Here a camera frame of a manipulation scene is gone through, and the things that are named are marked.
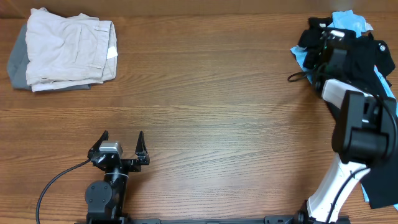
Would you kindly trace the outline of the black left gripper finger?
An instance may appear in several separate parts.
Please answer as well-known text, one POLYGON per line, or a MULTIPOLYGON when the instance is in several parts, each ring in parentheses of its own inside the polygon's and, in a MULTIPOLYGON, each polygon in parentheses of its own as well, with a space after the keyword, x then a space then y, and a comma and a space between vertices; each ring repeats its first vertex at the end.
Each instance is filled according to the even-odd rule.
POLYGON ((103 132, 101 137, 94 143, 94 145, 89 149, 88 151, 88 158, 92 158, 94 156, 94 153, 100 151, 100 145, 102 144, 103 141, 107 141, 109 139, 109 133, 107 130, 103 132))
POLYGON ((137 156, 137 161, 140 165, 149 165, 150 157, 146 148, 144 132, 140 131, 139 138, 137 140, 135 154, 137 156))

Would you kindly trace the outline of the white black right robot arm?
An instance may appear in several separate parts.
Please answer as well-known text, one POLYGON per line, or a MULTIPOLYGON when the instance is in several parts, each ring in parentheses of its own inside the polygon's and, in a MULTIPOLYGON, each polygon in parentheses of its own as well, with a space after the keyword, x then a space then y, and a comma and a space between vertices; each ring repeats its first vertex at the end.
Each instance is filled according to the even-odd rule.
POLYGON ((333 162, 317 191, 297 212, 295 223, 347 223, 338 214, 356 184, 397 148, 396 100, 356 87, 344 74, 348 32, 325 29, 320 62, 312 72, 319 96, 340 110, 333 131, 333 162))

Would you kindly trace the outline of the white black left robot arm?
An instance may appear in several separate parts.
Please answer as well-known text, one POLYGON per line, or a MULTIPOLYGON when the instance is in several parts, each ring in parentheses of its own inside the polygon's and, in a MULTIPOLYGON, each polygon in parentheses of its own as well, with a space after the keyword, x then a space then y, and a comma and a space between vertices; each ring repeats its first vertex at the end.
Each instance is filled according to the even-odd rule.
POLYGON ((132 222, 130 216, 123 212, 129 174, 140 172, 142 166, 150 164, 143 131, 137 140, 137 157, 123 159, 122 154, 121 143, 110 141, 107 131, 88 151, 89 161, 104 172, 104 179, 91 183, 86 189, 87 223, 132 222))

